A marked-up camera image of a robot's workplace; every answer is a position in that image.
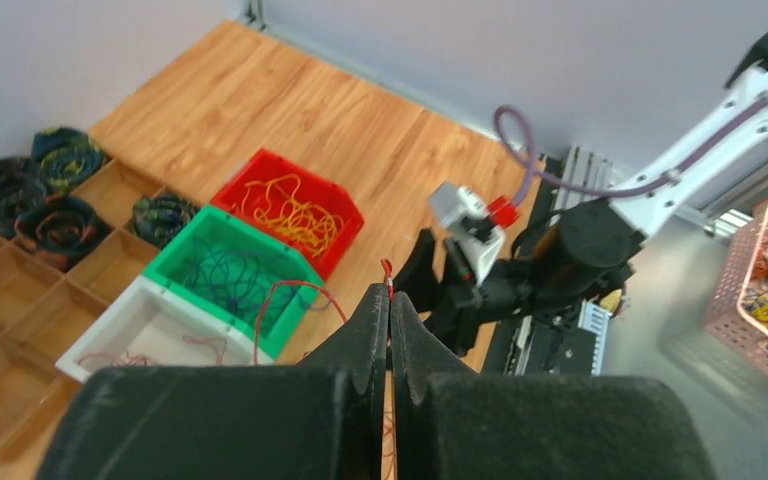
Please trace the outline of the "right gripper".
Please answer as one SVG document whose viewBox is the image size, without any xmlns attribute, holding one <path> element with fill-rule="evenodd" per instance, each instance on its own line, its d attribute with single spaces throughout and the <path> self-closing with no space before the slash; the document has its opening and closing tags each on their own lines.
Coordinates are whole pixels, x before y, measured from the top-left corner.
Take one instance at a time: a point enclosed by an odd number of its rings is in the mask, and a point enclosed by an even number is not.
<svg viewBox="0 0 768 480">
<path fill-rule="evenodd" d="M 436 239 L 430 228 L 419 231 L 393 280 L 394 290 L 405 293 L 417 312 L 431 311 L 425 321 L 428 330 L 454 354 L 465 355 L 475 346 L 480 326 L 520 320 L 532 312 L 532 262 L 523 257 L 495 260 L 484 281 L 478 282 L 456 241 L 447 238 L 443 245 L 446 257 L 438 301 Z"/>
</svg>

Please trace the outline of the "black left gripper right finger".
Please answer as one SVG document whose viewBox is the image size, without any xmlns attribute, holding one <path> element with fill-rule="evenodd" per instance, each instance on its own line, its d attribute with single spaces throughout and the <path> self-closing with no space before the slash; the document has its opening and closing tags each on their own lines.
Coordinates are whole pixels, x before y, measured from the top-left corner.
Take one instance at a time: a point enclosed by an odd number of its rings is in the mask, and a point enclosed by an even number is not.
<svg viewBox="0 0 768 480">
<path fill-rule="evenodd" d="M 645 377 L 482 375 L 390 306 L 401 479 L 712 479 L 680 398 Z"/>
</svg>

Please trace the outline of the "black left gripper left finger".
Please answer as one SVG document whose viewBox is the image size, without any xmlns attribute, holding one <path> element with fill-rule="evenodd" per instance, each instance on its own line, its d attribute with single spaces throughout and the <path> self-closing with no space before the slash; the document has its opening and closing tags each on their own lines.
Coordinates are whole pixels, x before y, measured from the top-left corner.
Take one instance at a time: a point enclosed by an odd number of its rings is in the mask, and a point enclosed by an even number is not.
<svg viewBox="0 0 768 480">
<path fill-rule="evenodd" d="M 40 479 L 377 479 L 390 295 L 292 366 L 107 367 L 79 389 Z"/>
</svg>

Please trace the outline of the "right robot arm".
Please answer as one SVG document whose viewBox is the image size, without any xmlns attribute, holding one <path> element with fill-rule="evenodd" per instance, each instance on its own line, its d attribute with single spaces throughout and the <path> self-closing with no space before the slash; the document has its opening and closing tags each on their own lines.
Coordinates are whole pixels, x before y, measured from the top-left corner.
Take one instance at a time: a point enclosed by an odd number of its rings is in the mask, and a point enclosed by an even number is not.
<svg viewBox="0 0 768 480">
<path fill-rule="evenodd" d="M 525 169 L 513 197 L 486 202 L 467 187 L 441 184 L 429 205 L 447 232 L 444 273 L 434 272 L 437 243 L 424 229 L 389 279 L 390 291 L 407 295 L 426 315 L 427 329 L 460 356 L 486 323 L 529 319 L 557 340 L 573 334 L 583 303 L 624 286 L 630 259 L 679 206 L 768 141 L 768 32 L 745 54 L 726 89 L 700 123 L 616 186 L 577 185 L 542 171 L 532 144 L 508 147 Z M 501 258 L 505 231 L 535 179 L 582 194 L 584 201 L 550 212 L 538 237 L 520 232 L 509 257 Z"/>
</svg>

